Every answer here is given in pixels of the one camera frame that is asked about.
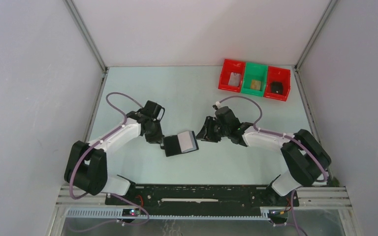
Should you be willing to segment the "black leather card holder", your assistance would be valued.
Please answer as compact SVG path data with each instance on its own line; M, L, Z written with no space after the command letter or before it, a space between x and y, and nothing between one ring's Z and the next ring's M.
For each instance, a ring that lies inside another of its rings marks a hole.
M184 131L177 135L164 137L160 148L166 157L181 155L199 150L193 131Z

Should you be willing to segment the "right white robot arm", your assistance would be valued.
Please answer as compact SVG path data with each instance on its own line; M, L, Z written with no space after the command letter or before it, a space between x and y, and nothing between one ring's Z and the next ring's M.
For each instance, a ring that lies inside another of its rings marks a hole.
M299 187L311 187L328 179L327 169L332 160L314 136L305 129L296 133L278 133L240 122L227 106L216 108L214 116L207 116L197 140L218 143L228 138L244 147L262 147L282 155L288 170L277 176L267 191L267 201L278 206L286 196Z

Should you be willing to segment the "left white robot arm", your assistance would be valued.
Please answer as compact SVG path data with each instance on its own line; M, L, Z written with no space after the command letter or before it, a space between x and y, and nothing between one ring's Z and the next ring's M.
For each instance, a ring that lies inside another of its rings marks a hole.
M131 181L108 170L109 157L129 141L144 136L149 144L160 144L164 135L160 119L140 112L130 112L126 119L108 133L87 143L73 144L64 179L71 187L88 194L116 194L124 205L135 201L136 192Z

